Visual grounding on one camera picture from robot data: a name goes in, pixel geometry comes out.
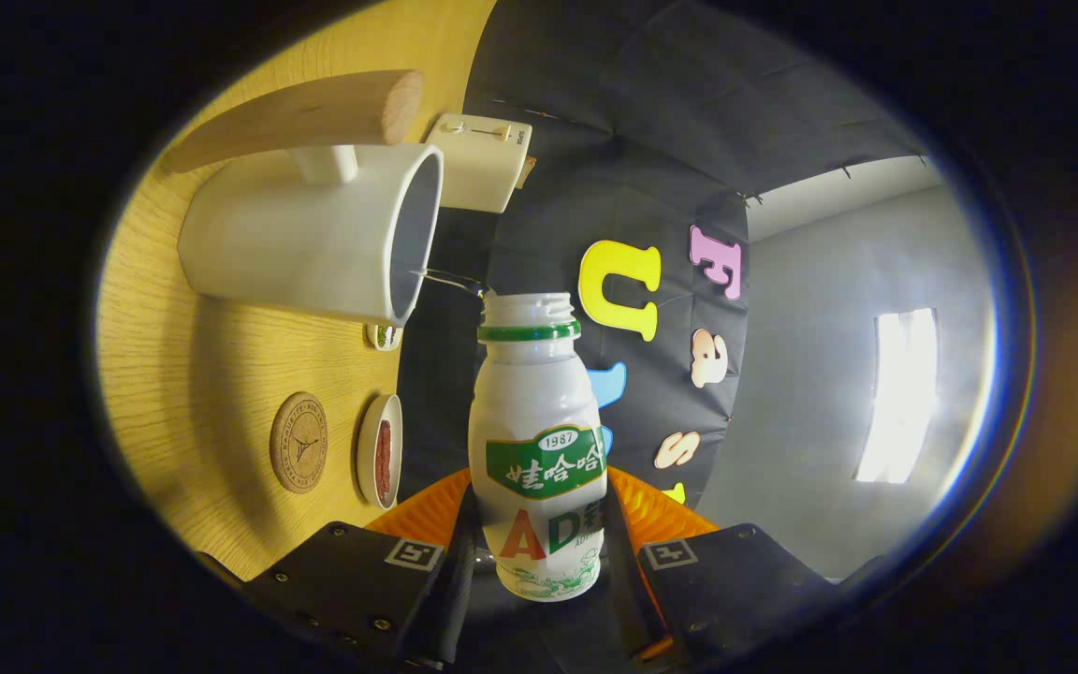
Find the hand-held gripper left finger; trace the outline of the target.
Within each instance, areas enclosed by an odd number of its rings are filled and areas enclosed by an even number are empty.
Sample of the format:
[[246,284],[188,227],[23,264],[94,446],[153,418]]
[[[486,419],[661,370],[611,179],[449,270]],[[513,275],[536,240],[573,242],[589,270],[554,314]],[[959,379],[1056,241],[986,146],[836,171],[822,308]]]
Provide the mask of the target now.
[[338,652],[392,670],[457,660],[479,509],[460,470],[364,526],[333,521],[258,573],[258,606]]

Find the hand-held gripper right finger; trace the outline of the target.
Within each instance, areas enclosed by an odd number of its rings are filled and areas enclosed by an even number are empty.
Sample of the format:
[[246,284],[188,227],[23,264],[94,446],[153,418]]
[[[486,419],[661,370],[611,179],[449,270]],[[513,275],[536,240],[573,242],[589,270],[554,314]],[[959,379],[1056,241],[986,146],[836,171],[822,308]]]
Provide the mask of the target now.
[[605,544],[613,614],[635,665],[730,660],[790,635],[838,601],[838,586],[751,523],[710,523],[612,468]]

